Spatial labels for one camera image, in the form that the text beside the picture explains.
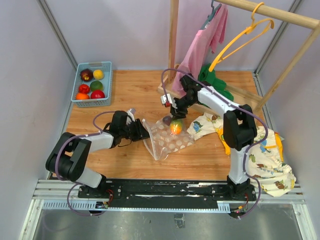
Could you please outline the clear zip top bag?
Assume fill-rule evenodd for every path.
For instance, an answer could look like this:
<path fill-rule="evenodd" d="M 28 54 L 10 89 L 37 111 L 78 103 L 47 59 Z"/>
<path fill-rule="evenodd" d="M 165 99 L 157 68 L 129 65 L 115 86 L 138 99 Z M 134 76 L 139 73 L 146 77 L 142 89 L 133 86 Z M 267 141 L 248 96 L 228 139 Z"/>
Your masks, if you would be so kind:
<path fill-rule="evenodd" d="M 143 140 L 143 143 L 156 161 L 164 160 L 169 154 L 183 150 L 195 142 L 193 136 L 187 132 L 184 121 L 183 130 L 178 135 L 172 134 L 170 126 L 164 124 L 162 119 L 156 123 L 149 123 L 143 119 L 142 124 L 150 136 Z"/>

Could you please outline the yellow fake fruit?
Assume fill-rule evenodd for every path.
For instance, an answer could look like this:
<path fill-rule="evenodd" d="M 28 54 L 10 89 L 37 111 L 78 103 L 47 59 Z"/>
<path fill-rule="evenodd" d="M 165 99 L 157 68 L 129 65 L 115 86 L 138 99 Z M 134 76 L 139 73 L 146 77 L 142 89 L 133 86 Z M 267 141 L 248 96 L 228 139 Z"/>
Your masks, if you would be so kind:
<path fill-rule="evenodd" d="M 101 69 L 96 69 L 93 71 L 93 77 L 98 81 L 102 80 L 104 76 L 104 72 Z"/>

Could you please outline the dark red fake apple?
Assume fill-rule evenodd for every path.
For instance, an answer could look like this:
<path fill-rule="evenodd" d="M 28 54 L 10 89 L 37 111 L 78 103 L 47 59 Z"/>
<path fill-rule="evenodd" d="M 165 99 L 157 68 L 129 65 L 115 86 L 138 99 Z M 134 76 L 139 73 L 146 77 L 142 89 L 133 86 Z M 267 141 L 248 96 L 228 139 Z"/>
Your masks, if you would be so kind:
<path fill-rule="evenodd" d="M 80 79 L 85 82 L 89 82 L 94 78 L 93 71 L 86 68 L 80 72 Z"/>

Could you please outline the round green fake fruit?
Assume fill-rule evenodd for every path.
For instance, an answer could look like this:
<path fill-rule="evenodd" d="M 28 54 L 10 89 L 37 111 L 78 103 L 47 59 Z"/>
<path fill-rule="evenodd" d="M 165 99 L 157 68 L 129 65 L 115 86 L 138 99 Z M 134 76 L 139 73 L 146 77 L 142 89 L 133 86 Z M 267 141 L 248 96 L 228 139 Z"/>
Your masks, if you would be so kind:
<path fill-rule="evenodd" d="M 91 92 L 93 92 L 93 91 L 95 91 L 95 90 L 101 90 L 101 91 L 103 91 L 104 90 L 104 85 L 102 84 L 102 82 L 101 81 L 99 81 L 99 80 L 95 80 L 95 81 L 92 81 L 91 83 L 90 83 L 90 91 Z"/>

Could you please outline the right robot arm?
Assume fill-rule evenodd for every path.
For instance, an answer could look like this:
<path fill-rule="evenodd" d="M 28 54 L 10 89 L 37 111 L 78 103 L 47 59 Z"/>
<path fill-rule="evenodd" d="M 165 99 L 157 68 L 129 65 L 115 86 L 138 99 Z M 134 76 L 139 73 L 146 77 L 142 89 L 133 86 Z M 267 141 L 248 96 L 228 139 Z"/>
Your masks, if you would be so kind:
<path fill-rule="evenodd" d="M 246 158 L 257 136 L 252 108 L 248 104 L 239 105 L 227 99 L 209 83 L 198 81 L 190 74 L 184 75 L 179 81 L 185 95 L 178 98 L 165 93 L 162 103 L 170 107 L 174 120 L 186 118 L 188 108 L 195 104 L 206 105 L 222 118 L 223 139 L 230 148 L 226 194 L 232 200 L 240 199 L 250 187 Z"/>

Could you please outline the orange round fake fruit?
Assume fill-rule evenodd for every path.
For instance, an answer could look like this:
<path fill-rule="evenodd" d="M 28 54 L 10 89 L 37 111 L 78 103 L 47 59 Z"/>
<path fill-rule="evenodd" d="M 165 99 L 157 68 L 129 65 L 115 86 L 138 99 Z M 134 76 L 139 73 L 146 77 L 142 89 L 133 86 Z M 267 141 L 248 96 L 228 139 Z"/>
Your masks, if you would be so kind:
<path fill-rule="evenodd" d="M 79 93 L 76 94 L 75 99 L 79 100 L 79 101 L 80 100 L 89 100 L 90 96 L 88 94 L 86 94 L 86 93 L 79 92 Z"/>

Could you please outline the red fake fruit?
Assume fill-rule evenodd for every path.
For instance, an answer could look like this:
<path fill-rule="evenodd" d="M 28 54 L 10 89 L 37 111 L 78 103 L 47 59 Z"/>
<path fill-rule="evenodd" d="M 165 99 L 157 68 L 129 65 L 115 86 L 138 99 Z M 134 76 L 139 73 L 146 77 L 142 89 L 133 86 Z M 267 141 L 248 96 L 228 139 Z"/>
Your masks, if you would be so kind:
<path fill-rule="evenodd" d="M 106 96 L 105 96 L 105 93 L 102 91 L 102 90 L 94 90 L 91 95 L 90 95 L 90 98 L 91 99 L 104 99 Z"/>

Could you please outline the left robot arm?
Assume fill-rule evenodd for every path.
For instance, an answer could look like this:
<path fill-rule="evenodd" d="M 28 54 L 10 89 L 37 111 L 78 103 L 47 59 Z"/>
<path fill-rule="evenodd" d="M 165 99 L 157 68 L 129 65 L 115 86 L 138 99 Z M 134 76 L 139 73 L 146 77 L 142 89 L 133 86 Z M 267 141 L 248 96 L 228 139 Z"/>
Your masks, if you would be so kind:
<path fill-rule="evenodd" d="M 103 197 L 107 193 L 107 178 L 86 167 L 88 156 L 99 150 L 119 147 L 123 139 L 130 142 L 149 139 L 150 134 L 134 113 L 133 108 L 105 111 L 97 116 L 113 114 L 112 120 L 104 128 L 98 127 L 98 132 L 80 135 L 64 132 L 46 160 L 46 170 L 61 181 L 89 187 L 96 198 Z"/>

